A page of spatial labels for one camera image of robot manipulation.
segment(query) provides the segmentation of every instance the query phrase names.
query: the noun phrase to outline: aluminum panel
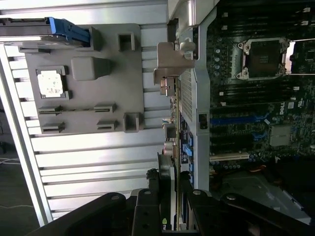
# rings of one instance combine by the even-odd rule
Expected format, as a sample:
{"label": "aluminum panel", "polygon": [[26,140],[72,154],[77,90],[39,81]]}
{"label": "aluminum panel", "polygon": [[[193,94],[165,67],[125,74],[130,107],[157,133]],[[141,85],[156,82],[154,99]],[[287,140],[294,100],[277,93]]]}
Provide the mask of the aluminum panel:
{"label": "aluminum panel", "polygon": [[[52,167],[67,167],[67,166],[83,166],[94,164],[108,163],[118,166],[121,162],[127,163],[141,163],[147,161],[154,161],[157,159],[157,152],[161,150],[160,145],[148,147],[126,147],[113,148],[103,150],[89,150],[89,151],[71,151],[61,153],[49,153],[36,155],[38,167],[49,168]],[[108,166],[106,170],[112,170],[112,166]]]}
{"label": "aluminum panel", "polygon": [[[130,197],[130,193],[122,193],[126,198]],[[90,201],[99,198],[102,195],[76,197],[76,198],[62,198],[62,199],[50,199],[48,203],[51,210],[64,210],[64,209],[76,209],[89,203]]]}
{"label": "aluminum panel", "polygon": [[156,28],[155,26],[153,27],[153,29],[141,29],[142,47],[157,46],[160,42],[167,42],[166,25],[157,25],[157,27],[161,28]]}
{"label": "aluminum panel", "polygon": [[19,98],[33,98],[33,91],[30,82],[17,82],[15,83],[16,90],[18,92]]}
{"label": "aluminum panel", "polygon": [[40,226],[52,221],[7,54],[0,44],[0,95]]}
{"label": "aluminum panel", "polygon": [[9,62],[10,67],[12,70],[16,69],[27,69],[28,65],[26,63],[25,58],[23,57],[22,60],[13,60]]}
{"label": "aluminum panel", "polygon": [[123,171],[109,171],[109,172],[92,172],[83,174],[44,176],[41,178],[43,183],[58,183],[68,181],[82,181],[82,180],[115,180],[125,178],[146,177],[148,169],[133,169]]}
{"label": "aluminum panel", "polygon": [[29,71],[27,69],[23,70],[13,70],[12,75],[14,79],[19,79],[19,78],[29,78]]}
{"label": "aluminum panel", "polygon": [[167,9],[165,1],[156,1],[157,4],[148,5],[123,5],[112,6],[109,8],[89,8],[86,6],[71,9],[64,7],[58,10],[47,8],[37,12],[14,13],[14,11],[2,11],[2,18],[43,18],[55,17],[59,19],[67,19],[77,25],[93,25],[93,24],[159,24],[166,23]]}
{"label": "aluminum panel", "polygon": [[105,192],[127,191],[148,186],[147,179],[117,179],[111,181],[94,181],[82,183],[50,184],[45,185],[47,197],[67,196],[74,194],[93,194]]}
{"label": "aluminum panel", "polygon": [[38,117],[34,101],[21,102],[21,106],[25,117]]}
{"label": "aluminum panel", "polygon": [[91,166],[91,167],[65,167],[64,169],[52,169],[52,170],[42,170],[40,171],[40,174],[42,176],[42,179],[44,177],[50,177],[50,176],[57,176],[61,175],[70,175],[70,174],[81,174],[81,173],[97,173],[97,172],[103,172],[103,173],[124,173],[124,172],[132,172],[132,171],[143,171],[143,170],[149,170],[152,168],[157,168],[158,164],[155,159],[151,160],[150,162],[143,162],[143,163],[122,163],[122,164],[104,164],[102,166]]}
{"label": "aluminum panel", "polygon": [[[140,24],[142,60],[144,70],[148,72],[156,67],[157,43],[167,40],[165,0],[14,2],[1,1],[1,17],[52,16],[83,25]],[[5,50],[5,56],[10,58],[7,64],[12,69],[10,89],[17,90],[15,104],[20,106],[19,119],[23,120],[25,126],[23,135],[29,140],[26,148],[30,157],[34,157],[29,166],[38,174],[32,183],[34,186],[35,183],[40,183],[39,187],[44,190],[44,195],[34,195],[33,199],[36,207],[44,205],[43,210],[41,208],[38,211],[38,219],[43,224],[106,192],[119,191],[128,197],[131,190],[147,187],[145,173],[148,169],[157,167],[156,153],[162,150],[165,140],[164,131],[156,127],[161,127],[162,118],[170,116],[169,99],[160,96],[159,92],[152,92],[155,89],[153,83],[149,82],[153,81],[152,75],[143,73],[144,84],[149,82],[144,89],[147,104],[144,113],[145,130],[134,134],[42,135],[36,119],[35,104],[30,101],[33,95],[24,54],[14,46],[6,46]],[[29,159],[22,154],[20,159],[23,158]]]}
{"label": "aluminum panel", "polygon": [[147,129],[138,133],[123,132],[63,135],[32,138],[34,151],[66,151],[132,146],[163,145],[165,133],[160,129]]}
{"label": "aluminum panel", "polygon": [[12,10],[12,9],[27,9],[27,8],[42,8],[42,7],[56,7],[56,6],[79,6],[86,4],[109,4],[109,3],[128,3],[128,2],[142,2],[142,4],[146,4],[146,2],[152,0],[55,0],[55,1],[36,1],[31,0],[28,2],[21,2],[19,0],[1,0],[0,10]]}
{"label": "aluminum panel", "polygon": [[158,58],[158,54],[156,49],[154,51],[143,51],[141,53],[142,56],[142,60],[152,60],[152,59],[157,59]]}
{"label": "aluminum panel", "polygon": [[19,52],[19,48],[16,46],[5,46],[7,57],[24,57],[24,53]]}
{"label": "aluminum panel", "polygon": [[144,107],[170,107],[169,98],[161,96],[160,92],[146,92],[144,93]]}

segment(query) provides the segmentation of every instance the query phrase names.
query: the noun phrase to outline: pcie slot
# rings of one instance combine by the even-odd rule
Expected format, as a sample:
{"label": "pcie slot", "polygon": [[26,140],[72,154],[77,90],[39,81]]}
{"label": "pcie slot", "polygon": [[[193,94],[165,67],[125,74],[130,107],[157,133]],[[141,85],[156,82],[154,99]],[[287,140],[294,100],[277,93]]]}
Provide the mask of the pcie slot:
{"label": "pcie slot", "polygon": [[214,161],[232,161],[232,160],[246,160],[250,155],[247,152],[242,153],[226,153],[210,156],[210,162]]}
{"label": "pcie slot", "polygon": [[240,114],[240,113],[252,113],[254,114],[256,111],[256,106],[237,106],[237,107],[224,107],[224,108],[218,108],[218,109],[212,109],[211,114],[213,116],[217,115],[225,115],[225,114]]}
{"label": "pcie slot", "polygon": [[237,135],[237,136],[222,136],[210,138],[210,152],[220,153],[226,151],[240,151],[243,149],[252,149],[253,136]]}

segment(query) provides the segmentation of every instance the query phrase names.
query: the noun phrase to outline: cable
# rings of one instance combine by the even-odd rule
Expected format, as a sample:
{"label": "cable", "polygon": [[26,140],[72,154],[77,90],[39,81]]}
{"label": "cable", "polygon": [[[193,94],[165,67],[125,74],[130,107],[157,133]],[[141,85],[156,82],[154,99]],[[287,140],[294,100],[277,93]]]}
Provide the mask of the cable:
{"label": "cable", "polygon": [[31,206],[31,205],[16,205],[16,206],[2,206],[2,205],[0,205],[0,208],[4,208],[4,209],[12,209],[12,208],[18,208],[18,207],[31,207],[31,208],[34,208],[34,206]]}
{"label": "cable", "polygon": [[19,161],[18,158],[14,158],[14,159],[8,159],[8,158],[3,158],[4,160],[3,161],[0,161],[0,165],[1,164],[7,164],[7,165],[20,165],[20,163],[15,163],[15,162],[10,162],[10,163],[7,163],[8,161]]}

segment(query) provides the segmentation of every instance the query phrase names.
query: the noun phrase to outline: metal bracket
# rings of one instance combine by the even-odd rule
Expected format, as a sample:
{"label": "metal bracket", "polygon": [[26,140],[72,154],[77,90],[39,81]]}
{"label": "metal bracket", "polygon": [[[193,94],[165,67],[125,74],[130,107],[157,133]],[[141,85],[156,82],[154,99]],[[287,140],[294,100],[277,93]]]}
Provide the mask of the metal bracket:
{"label": "metal bracket", "polygon": [[160,84],[164,88],[167,83],[171,82],[169,80],[162,81],[168,77],[179,77],[185,70],[194,68],[194,60],[184,57],[185,51],[194,50],[194,48],[195,44],[192,42],[181,43],[179,51],[174,50],[173,43],[159,43],[157,45],[157,68],[154,70],[154,84]]}
{"label": "metal bracket", "polygon": [[290,47],[290,40],[286,38],[265,38],[265,39],[249,39],[237,44],[237,47],[242,49],[243,54],[243,66],[246,64],[247,56],[250,55],[251,47],[253,42],[267,42],[267,41],[279,41],[281,44],[280,53],[283,55],[282,61],[279,64],[279,71],[274,77],[263,77],[263,78],[250,78],[249,70],[247,67],[243,67],[242,71],[236,75],[236,78],[244,81],[254,81],[254,80],[271,80],[279,76],[285,75],[285,63],[287,50]]}
{"label": "metal bracket", "polygon": [[167,97],[175,96],[174,79],[174,77],[166,77],[166,79],[161,80],[161,95],[166,95]]}

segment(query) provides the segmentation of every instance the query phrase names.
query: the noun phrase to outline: gray plastic bracket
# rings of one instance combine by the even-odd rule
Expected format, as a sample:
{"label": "gray plastic bracket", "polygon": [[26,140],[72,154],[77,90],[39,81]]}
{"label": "gray plastic bracket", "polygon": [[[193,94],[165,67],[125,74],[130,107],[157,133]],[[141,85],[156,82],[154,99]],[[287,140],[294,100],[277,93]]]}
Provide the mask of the gray plastic bracket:
{"label": "gray plastic bracket", "polygon": [[117,122],[116,121],[99,121],[97,123],[97,129],[98,130],[102,130],[104,132],[112,132],[115,131],[117,126]]}
{"label": "gray plastic bracket", "polygon": [[119,51],[123,52],[136,50],[135,37],[133,32],[119,33],[117,35],[117,38]]}
{"label": "gray plastic bracket", "polygon": [[96,104],[94,106],[95,112],[108,112],[110,114],[113,114],[116,109],[116,104]]}
{"label": "gray plastic bracket", "polygon": [[65,123],[48,123],[42,126],[42,132],[45,134],[61,133],[64,130]]}
{"label": "gray plastic bracket", "polygon": [[165,138],[167,139],[174,139],[176,138],[176,128],[175,124],[164,124],[163,128],[165,130]]}
{"label": "gray plastic bracket", "polygon": [[20,53],[32,53],[32,54],[44,54],[44,53],[50,53],[51,50],[50,49],[41,49],[41,48],[34,48],[34,49],[30,49],[30,48],[20,48],[19,47],[19,52]]}
{"label": "gray plastic bracket", "polygon": [[140,129],[140,113],[125,113],[124,114],[124,132],[137,133]]}
{"label": "gray plastic bracket", "polygon": [[96,30],[93,27],[89,27],[87,28],[87,30],[90,33],[90,46],[76,48],[76,50],[81,51],[81,52],[93,52],[93,51],[99,52],[102,49],[103,44],[104,44],[104,40],[102,39],[101,34],[99,33],[98,30]]}
{"label": "gray plastic bracket", "polygon": [[71,68],[76,81],[97,80],[111,71],[110,60],[95,57],[74,57],[71,59]]}

